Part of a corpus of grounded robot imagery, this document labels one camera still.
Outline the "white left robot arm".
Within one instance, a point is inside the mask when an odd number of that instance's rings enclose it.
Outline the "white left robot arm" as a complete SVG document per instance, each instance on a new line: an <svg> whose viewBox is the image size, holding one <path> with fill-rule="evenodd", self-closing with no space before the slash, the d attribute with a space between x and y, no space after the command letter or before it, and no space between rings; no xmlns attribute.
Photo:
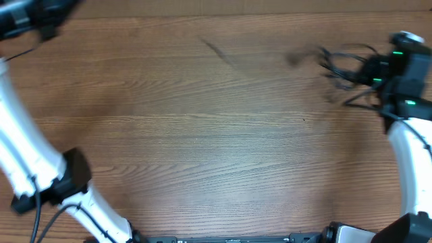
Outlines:
<svg viewBox="0 0 432 243"><path fill-rule="evenodd" d="M81 0L27 0L1 2L1 40L36 31L42 44L58 35L60 26ZM131 223L117 214L92 183L82 151L60 153L46 140L17 96L1 58L1 170L14 191L12 209L35 211L31 242L41 242L62 213L69 213L95 242L144 242ZM38 231L41 208L50 203L58 212Z"/></svg>

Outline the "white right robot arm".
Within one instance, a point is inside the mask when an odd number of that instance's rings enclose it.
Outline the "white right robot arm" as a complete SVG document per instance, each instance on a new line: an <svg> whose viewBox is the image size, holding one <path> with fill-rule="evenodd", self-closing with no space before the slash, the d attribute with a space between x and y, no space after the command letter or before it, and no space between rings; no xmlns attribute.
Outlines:
<svg viewBox="0 0 432 243"><path fill-rule="evenodd" d="M423 38L399 32L390 37L383 74L373 80L401 190L400 218L372 242L428 242L431 239L431 102L422 98L431 66Z"/></svg>

